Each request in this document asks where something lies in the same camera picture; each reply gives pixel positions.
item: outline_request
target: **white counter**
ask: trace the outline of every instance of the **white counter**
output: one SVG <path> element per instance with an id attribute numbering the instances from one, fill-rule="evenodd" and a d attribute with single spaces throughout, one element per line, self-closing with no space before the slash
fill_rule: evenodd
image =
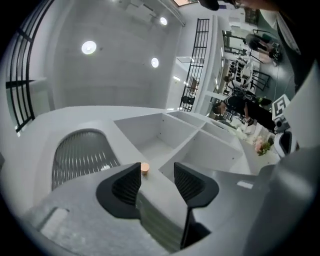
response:
<path id="1" fill-rule="evenodd" d="M 21 216 L 46 197 L 51 192 L 53 159 L 59 143 L 68 134 L 82 129 L 102 132 L 121 165 L 149 163 L 150 171 L 146 178 L 142 178 L 140 192 L 180 227 L 185 225 L 187 205 L 173 183 L 174 162 L 187 161 L 242 174 L 259 172 L 251 168 L 251 162 L 255 161 L 250 153 L 254 151 L 253 147 L 245 146 L 244 150 L 243 142 L 213 125 L 216 122 L 212 119 L 195 113 L 166 112 L 170 111 L 127 106 L 79 106 L 40 115 L 21 134 L 17 147 L 5 160 L 0 176 L 4 198 L 13 213 Z M 128 126 L 136 127 L 133 137 L 141 136 L 151 129 L 151 125 L 138 126 L 141 120 L 153 118 L 163 119 L 166 126 L 160 129 L 165 134 L 161 135 L 163 137 L 155 135 L 155 140 L 144 145 L 133 141 L 132 135 L 128 134 L 130 129 L 119 128 L 118 120 L 125 120 Z"/>

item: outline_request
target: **person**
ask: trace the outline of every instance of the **person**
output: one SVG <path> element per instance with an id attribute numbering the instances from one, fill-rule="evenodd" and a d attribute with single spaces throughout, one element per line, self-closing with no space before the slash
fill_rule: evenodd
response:
<path id="1" fill-rule="evenodd" d="M 231 83 L 232 84 L 231 88 L 236 87 L 236 88 L 242 89 L 242 88 L 247 88 L 248 87 L 245 84 L 241 84 L 237 80 L 233 80 L 232 77 L 230 77 L 228 75 L 223 77 L 223 81 L 225 81 L 227 84 Z"/>
<path id="2" fill-rule="evenodd" d="M 265 54 L 275 61 L 279 61 L 281 58 L 281 53 L 269 39 L 256 34 L 248 34 L 243 42 L 253 51 Z"/>
<path id="3" fill-rule="evenodd" d="M 276 125 L 272 120 L 272 113 L 260 107 L 258 103 L 245 100 L 237 95 L 231 95 L 225 100 L 215 103 L 212 107 L 212 111 L 217 115 L 223 115 L 227 109 L 243 115 L 248 123 L 256 120 L 263 127 L 273 133 L 275 132 Z"/>
<path id="4" fill-rule="evenodd" d="M 198 0 L 212 11 L 220 8 L 218 0 Z M 223 0 L 235 8 L 246 6 L 254 10 L 276 13 L 276 26 L 281 46 L 291 63 L 294 72 L 295 91 L 297 92 L 306 79 L 315 59 L 320 60 L 320 53 L 310 47 L 306 35 L 313 35 L 318 29 L 318 8 L 304 6 L 303 3 L 292 4 L 283 0 Z"/>

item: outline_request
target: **shelf compartment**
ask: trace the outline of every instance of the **shelf compartment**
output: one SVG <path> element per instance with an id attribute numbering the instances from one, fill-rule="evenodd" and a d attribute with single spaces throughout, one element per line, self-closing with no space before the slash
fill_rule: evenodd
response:
<path id="1" fill-rule="evenodd" d="M 199 131 L 159 170 L 174 182 L 175 162 L 185 162 L 194 166 L 229 172 L 241 156 L 242 152 L 234 147 Z"/>
<path id="2" fill-rule="evenodd" d="M 181 111 L 170 112 L 167 114 L 170 116 L 173 116 L 175 118 L 178 118 L 188 124 L 191 124 L 195 127 L 201 127 L 205 123 L 203 120 L 196 118 L 196 117 L 192 116 L 191 114 L 184 113 Z"/>
<path id="3" fill-rule="evenodd" d="M 170 154 L 196 130 L 162 113 L 122 119 L 115 124 L 149 161 Z"/>
<path id="4" fill-rule="evenodd" d="M 203 131 L 215 136 L 215 137 L 218 137 L 219 139 L 227 142 L 227 143 L 231 143 L 232 140 L 234 139 L 234 136 L 224 130 L 224 129 L 221 129 L 220 127 L 214 125 L 214 124 L 211 124 L 211 123 L 206 123 L 203 128 L 202 128 Z"/>

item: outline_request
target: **small candle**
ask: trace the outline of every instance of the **small candle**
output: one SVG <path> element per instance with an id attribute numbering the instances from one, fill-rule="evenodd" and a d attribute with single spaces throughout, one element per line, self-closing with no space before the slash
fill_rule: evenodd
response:
<path id="1" fill-rule="evenodd" d="M 143 176 L 146 176 L 148 174 L 148 171 L 150 169 L 150 165 L 146 162 L 141 163 L 141 174 Z"/>

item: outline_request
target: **white wall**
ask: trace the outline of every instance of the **white wall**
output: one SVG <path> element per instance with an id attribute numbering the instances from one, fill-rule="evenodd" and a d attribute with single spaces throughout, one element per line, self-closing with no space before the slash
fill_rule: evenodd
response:
<path id="1" fill-rule="evenodd" d="M 109 1 L 77 0 L 73 8 L 75 16 L 65 21 L 71 26 L 62 29 L 54 64 L 60 67 L 56 76 L 61 77 L 62 104 L 164 108 L 179 21 L 167 14 L 167 26 L 145 22 Z M 81 46 L 88 40 L 97 49 L 84 55 Z M 153 57 L 159 59 L 158 68 L 151 66 Z"/>
<path id="2" fill-rule="evenodd" d="M 211 105 L 210 100 L 211 100 L 211 96 L 208 96 L 208 95 L 204 96 L 201 108 L 199 110 L 199 114 L 201 114 L 203 116 L 207 115 L 209 107 Z"/>
<path id="3" fill-rule="evenodd" d="M 223 39 L 223 35 L 222 35 L 222 29 L 221 29 L 221 26 L 219 23 L 218 24 L 218 31 L 217 31 L 217 35 L 216 35 L 216 48 L 215 48 L 215 55 L 214 55 L 214 63 L 213 63 L 213 69 L 212 69 L 212 74 L 211 74 L 211 80 L 210 80 L 211 85 L 214 84 L 215 78 L 218 79 L 218 84 L 219 84 L 219 72 L 220 72 L 220 69 L 222 69 L 221 48 L 222 48 L 222 50 L 224 49 L 224 39 Z"/>
<path id="4" fill-rule="evenodd" d="M 202 104 L 205 100 L 206 92 L 208 91 L 208 88 L 211 88 L 211 85 L 214 83 L 212 81 L 212 78 L 214 79 L 216 77 L 216 74 L 219 73 L 219 70 L 217 72 L 214 70 L 215 67 L 216 68 L 218 67 L 216 62 L 221 63 L 221 48 L 219 47 L 219 44 L 218 44 L 219 30 L 220 29 L 219 29 L 218 17 L 213 16 L 211 41 L 214 43 L 211 45 L 208 56 L 206 57 L 207 69 L 203 69 L 203 71 L 202 71 L 201 80 L 199 83 L 199 90 L 198 90 L 197 95 L 195 97 L 192 111 L 194 111 L 196 113 L 200 112 Z"/>
<path id="5" fill-rule="evenodd" d="M 170 77 L 169 94 L 165 105 L 166 109 L 177 110 L 179 108 L 181 97 L 185 88 L 184 81 L 186 81 L 187 75 L 188 72 L 183 68 L 182 64 L 180 64 L 180 61 L 176 60 L 173 67 L 172 76 Z M 180 78 L 180 81 L 173 79 L 173 76 Z"/>
<path id="6" fill-rule="evenodd" d="M 61 63 L 64 61 L 64 47 L 68 42 L 62 43 L 61 41 L 68 38 L 68 33 L 72 27 L 71 21 L 75 16 L 75 8 L 73 8 L 75 0 L 59 1 L 64 3 L 64 9 L 58 8 L 62 4 L 56 5 L 55 11 L 56 15 L 59 15 L 59 19 L 56 20 L 50 35 L 44 70 L 49 88 L 48 98 L 51 110 L 60 109 L 66 105 L 66 97 L 62 87 L 64 66 Z"/>
<path id="7" fill-rule="evenodd" d="M 199 3 L 181 6 L 179 7 L 179 11 L 185 19 L 185 26 L 181 30 L 177 56 L 191 57 L 195 43 L 198 19 L 212 20 L 212 16 L 215 13 L 202 7 Z"/>
<path id="8" fill-rule="evenodd" d="M 48 45 L 52 40 L 52 32 L 63 10 L 71 0 L 55 0 L 45 14 L 36 33 L 30 56 L 30 79 L 46 76 Z"/>
<path id="9" fill-rule="evenodd" d="M 18 142 L 14 123 L 10 116 L 6 93 L 6 69 L 8 52 L 0 60 L 0 152 L 4 159 L 8 158 Z"/>
<path id="10" fill-rule="evenodd" d="M 233 37 L 230 37 L 229 38 L 229 45 L 230 47 L 232 48 L 236 48 L 236 49 L 239 49 L 239 50 L 242 50 L 244 48 L 244 42 L 241 40 L 241 39 L 238 39 L 238 38 L 233 38 Z"/>

